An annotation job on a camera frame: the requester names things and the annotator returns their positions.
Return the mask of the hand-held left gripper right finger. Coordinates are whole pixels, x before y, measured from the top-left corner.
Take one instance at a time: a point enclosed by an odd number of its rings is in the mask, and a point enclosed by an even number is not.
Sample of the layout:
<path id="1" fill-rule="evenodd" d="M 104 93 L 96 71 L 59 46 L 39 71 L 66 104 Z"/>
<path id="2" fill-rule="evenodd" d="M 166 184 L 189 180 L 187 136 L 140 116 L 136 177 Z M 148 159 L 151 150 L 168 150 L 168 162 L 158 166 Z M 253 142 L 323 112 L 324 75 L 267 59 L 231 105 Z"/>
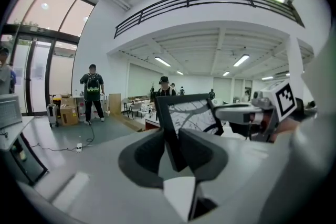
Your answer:
<path id="1" fill-rule="evenodd" d="M 181 153 L 196 180 L 192 224 L 271 224 L 268 197 L 289 156 L 289 136 L 248 142 L 180 129 Z"/>

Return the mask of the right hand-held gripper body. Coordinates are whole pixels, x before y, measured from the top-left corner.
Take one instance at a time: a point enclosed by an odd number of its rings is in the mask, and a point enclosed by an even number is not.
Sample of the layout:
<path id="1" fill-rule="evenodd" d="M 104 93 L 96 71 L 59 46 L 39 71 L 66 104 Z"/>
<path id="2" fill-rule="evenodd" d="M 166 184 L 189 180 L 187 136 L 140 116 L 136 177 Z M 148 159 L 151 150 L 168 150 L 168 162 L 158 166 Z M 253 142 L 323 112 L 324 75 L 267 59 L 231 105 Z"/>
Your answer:
<path id="1" fill-rule="evenodd" d="M 303 100 L 294 95 L 288 79 L 255 92 L 251 104 L 263 110 L 263 121 L 251 124 L 250 139 L 254 141 L 272 142 L 271 136 L 281 121 L 290 117 L 300 122 L 305 118 Z"/>

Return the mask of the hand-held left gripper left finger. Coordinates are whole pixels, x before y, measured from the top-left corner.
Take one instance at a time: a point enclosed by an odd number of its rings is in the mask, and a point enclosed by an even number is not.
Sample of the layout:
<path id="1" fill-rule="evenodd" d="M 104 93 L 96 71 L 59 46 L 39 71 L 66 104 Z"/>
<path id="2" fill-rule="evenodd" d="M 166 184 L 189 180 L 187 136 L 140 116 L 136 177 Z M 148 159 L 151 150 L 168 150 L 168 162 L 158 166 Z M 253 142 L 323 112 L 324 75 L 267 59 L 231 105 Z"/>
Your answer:
<path id="1" fill-rule="evenodd" d="M 75 154 L 29 187 L 29 201 L 51 224 L 182 224 L 162 190 L 138 186 L 118 165 L 125 147 L 154 133 L 133 133 Z"/>

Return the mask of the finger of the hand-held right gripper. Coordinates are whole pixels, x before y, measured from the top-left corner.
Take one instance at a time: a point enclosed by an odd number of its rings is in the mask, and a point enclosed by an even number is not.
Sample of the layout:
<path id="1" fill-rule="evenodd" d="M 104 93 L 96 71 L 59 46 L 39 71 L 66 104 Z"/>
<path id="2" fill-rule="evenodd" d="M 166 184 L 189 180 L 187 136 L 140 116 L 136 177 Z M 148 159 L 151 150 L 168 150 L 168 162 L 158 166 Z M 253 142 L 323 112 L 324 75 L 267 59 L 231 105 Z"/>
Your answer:
<path id="1" fill-rule="evenodd" d="M 235 124 L 259 124 L 263 121 L 262 109 L 250 103 L 217 106 L 214 113 L 218 119 Z"/>

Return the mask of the black picture frame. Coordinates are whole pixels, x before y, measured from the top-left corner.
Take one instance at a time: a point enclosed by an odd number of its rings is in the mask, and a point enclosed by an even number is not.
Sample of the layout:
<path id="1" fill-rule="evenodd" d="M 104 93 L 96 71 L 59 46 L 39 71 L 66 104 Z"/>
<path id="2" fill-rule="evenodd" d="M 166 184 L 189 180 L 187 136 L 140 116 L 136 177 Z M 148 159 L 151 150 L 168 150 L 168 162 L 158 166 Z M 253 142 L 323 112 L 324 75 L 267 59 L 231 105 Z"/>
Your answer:
<path id="1" fill-rule="evenodd" d="M 218 136 L 224 133 L 207 94 L 158 96 L 154 103 L 160 128 L 164 131 L 168 156 L 177 172 L 187 166 L 180 150 L 179 129 L 192 129 Z"/>

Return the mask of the person's right forearm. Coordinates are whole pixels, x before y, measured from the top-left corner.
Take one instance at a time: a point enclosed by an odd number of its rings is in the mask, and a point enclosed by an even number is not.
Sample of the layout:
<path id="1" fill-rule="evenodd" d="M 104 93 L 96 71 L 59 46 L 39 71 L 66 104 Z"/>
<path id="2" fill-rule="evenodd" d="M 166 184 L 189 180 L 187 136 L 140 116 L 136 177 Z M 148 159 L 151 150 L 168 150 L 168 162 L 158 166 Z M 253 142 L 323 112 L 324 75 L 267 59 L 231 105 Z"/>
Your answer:
<path id="1" fill-rule="evenodd" d="M 280 122 L 277 129 L 271 136 L 271 141 L 274 142 L 277 139 L 277 136 L 284 133 L 292 133 L 296 130 L 296 128 L 300 125 L 299 121 L 296 121 L 290 117 L 287 117 L 283 121 Z"/>

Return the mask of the white top wooden desk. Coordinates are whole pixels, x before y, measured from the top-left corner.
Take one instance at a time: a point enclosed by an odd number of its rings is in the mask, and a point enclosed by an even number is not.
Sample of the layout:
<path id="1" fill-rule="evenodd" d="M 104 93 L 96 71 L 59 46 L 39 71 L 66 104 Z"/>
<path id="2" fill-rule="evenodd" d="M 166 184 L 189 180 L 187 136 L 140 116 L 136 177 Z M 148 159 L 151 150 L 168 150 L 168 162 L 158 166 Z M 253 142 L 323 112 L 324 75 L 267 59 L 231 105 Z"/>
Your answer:
<path id="1" fill-rule="evenodd" d="M 156 112 L 147 114 L 144 118 L 146 131 L 161 128 L 160 121 Z"/>

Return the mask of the cardboard box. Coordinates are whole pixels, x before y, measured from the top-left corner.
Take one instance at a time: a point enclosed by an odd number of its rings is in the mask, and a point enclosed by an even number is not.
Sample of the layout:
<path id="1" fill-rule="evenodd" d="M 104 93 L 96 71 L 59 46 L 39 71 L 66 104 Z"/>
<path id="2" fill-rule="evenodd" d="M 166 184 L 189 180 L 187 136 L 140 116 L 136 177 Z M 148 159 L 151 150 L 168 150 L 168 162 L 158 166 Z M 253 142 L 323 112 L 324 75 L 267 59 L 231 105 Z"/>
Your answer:
<path id="1" fill-rule="evenodd" d="M 67 108 L 67 107 L 75 107 L 76 106 L 76 99 L 73 97 L 62 97 L 61 98 L 61 107 Z"/>
<path id="2" fill-rule="evenodd" d="M 61 123 L 62 126 L 72 126 L 78 124 L 77 108 L 75 106 L 60 107 Z"/>

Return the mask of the light wooden board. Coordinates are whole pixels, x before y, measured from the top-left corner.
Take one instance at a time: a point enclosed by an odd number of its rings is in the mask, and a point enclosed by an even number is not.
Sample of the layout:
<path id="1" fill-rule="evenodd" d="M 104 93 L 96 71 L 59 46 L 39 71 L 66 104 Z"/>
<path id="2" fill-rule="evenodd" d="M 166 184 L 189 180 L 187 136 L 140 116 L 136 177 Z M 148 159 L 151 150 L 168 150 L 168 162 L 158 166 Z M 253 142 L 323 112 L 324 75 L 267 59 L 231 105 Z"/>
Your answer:
<path id="1" fill-rule="evenodd" d="M 112 93 L 109 94 L 109 108 L 110 113 L 114 115 L 121 114 L 121 94 Z"/>

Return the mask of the white chair black legs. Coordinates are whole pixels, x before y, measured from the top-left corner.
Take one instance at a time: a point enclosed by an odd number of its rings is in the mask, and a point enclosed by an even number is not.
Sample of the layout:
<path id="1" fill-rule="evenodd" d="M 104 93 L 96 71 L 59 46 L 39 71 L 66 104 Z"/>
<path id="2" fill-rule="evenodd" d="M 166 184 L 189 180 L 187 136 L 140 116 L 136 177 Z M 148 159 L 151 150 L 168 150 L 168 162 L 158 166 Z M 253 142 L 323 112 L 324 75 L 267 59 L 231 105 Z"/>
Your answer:
<path id="1" fill-rule="evenodd" d="M 127 115 L 128 117 L 130 116 L 130 113 L 132 112 L 132 107 L 135 105 L 133 100 L 130 100 L 128 98 L 124 98 L 122 100 L 123 103 L 123 115 Z"/>
<path id="2" fill-rule="evenodd" d="M 143 103 L 135 103 L 130 106 L 130 113 L 132 115 L 132 119 L 134 119 L 134 115 L 136 116 L 140 115 L 140 118 L 143 118 L 142 107 L 143 107 Z"/>

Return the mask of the silver suitcase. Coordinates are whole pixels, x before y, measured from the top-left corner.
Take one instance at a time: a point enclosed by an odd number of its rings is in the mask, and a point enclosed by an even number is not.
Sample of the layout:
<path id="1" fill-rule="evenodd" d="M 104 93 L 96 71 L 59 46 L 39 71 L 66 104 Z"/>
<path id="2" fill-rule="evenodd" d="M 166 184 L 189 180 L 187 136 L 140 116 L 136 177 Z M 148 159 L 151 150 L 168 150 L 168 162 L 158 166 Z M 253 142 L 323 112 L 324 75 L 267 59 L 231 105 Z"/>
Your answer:
<path id="1" fill-rule="evenodd" d="M 49 126 L 52 127 L 58 127 L 59 122 L 58 122 L 58 116 L 57 116 L 57 105 L 55 104 L 49 104 L 46 107 L 47 109 L 47 116 L 49 120 Z"/>

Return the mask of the large glass entrance door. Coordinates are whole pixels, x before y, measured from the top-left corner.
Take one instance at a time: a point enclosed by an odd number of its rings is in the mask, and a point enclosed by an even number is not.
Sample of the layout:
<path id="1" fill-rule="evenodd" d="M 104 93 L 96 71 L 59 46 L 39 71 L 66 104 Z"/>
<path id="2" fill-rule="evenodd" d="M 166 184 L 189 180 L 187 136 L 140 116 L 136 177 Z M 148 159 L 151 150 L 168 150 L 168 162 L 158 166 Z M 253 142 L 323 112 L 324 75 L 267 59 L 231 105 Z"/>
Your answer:
<path id="1" fill-rule="evenodd" d="M 17 0 L 0 31 L 16 74 L 22 115 L 46 115 L 50 97 L 72 93 L 75 55 L 94 9 L 84 0 Z"/>

